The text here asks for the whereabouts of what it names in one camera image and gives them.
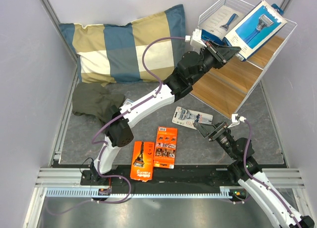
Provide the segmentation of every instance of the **orange box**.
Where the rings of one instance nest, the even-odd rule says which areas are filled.
[[[177,143],[177,129],[172,127],[158,128],[155,144],[154,167],[173,169]]]
[[[153,176],[154,142],[134,142],[130,177],[143,182]]]

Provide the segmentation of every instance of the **white wall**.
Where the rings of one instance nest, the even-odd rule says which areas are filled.
[[[218,0],[50,0],[59,20],[84,25],[108,23],[125,25],[128,22],[184,4],[187,33],[197,27],[199,15]],[[245,0],[257,4],[260,0]],[[267,0],[280,4],[282,0]]]
[[[290,166],[300,169],[314,212],[317,212],[316,2],[291,2],[285,17],[297,22],[298,27],[264,76],[286,159]]]
[[[0,0],[0,223],[22,227],[75,64],[39,0]]]

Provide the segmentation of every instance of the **dark green cloth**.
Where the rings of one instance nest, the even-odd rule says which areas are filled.
[[[95,115],[100,121],[106,121],[106,113],[110,106],[120,107],[123,94],[110,94],[99,83],[79,83],[73,92],[74,115]]]

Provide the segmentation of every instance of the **wooden shelf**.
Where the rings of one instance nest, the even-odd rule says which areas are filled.
[[[226,117],[231,117],[246,96],[210,73],[205,74],[193,88],[195,97]]]
[[[254,63],[260,68],[264,68],[283,41],[283,38],[273,36],[261,49],[258,50],[258,52],[249,58],[248,61]]]
[[[212,68],[209,73],[247,94],[262,70],[249,62],[241,62],[234,57],[224,67]]]

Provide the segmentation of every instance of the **pillow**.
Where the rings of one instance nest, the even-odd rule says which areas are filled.
[[[78,56],[77,70],[82,82],[157,81],[142,65],[142,54],[151,42],[161,37],[185,37],[183,5],[147,16],[125,26],[78,23],[60,24],[62,35]],[[165,40],[146,53],[148,69],[166,79],[184,53],[185,42]]]

